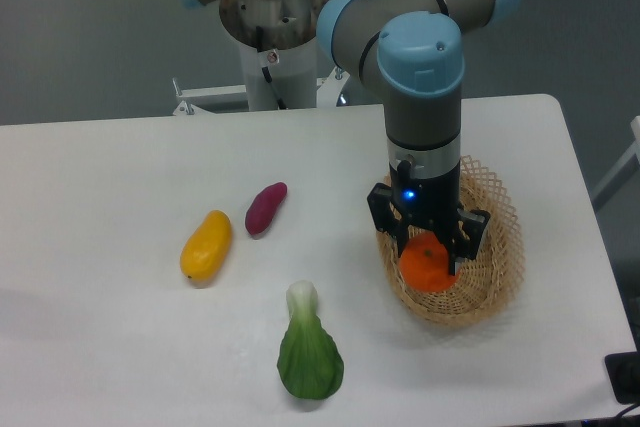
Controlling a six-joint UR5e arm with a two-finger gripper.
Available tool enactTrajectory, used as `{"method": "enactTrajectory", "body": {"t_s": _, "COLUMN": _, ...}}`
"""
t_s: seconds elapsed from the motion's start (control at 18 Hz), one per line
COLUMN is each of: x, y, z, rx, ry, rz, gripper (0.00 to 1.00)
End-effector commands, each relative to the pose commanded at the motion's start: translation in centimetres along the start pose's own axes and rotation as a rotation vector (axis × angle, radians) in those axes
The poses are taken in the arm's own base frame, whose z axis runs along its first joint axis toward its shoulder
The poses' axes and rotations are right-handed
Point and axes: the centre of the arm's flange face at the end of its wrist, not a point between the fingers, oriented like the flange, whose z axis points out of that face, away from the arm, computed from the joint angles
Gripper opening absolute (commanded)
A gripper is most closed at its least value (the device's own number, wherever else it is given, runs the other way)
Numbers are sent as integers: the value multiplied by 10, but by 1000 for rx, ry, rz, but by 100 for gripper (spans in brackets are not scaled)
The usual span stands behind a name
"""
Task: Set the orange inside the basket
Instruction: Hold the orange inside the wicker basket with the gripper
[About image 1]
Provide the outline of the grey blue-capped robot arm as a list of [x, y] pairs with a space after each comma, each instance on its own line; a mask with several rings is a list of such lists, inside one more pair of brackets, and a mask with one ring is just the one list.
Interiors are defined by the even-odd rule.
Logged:
[[247, 54], [253, 111], [313, 108], [315, 53], [382, 103], [390, 184], [367, 201], [375, 227], [399, 252], [409, 231], [432, 232], [449, 274], [474, 259], [489, 215], [460, 195], [462, 36], [515, 12], [520, 0], [181, 0], [219, 6], [226, 32]]

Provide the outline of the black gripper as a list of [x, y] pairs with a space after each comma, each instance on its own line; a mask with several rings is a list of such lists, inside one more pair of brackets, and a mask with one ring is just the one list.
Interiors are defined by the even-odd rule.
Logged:
[[376, 183], [367, 195], [376, 230], [395, 241], [398, 257], [409, 240], [410, 226], [433, 232], [441, 243], [448, 243], [448, 273], [456, 276], [460, 263], [476, 259], [491, 220], [486, 210], [459, 207], [460, 163], [428, 179], [413, 178], [408, 167], [390, 166], [389, 173], [392, 188]]

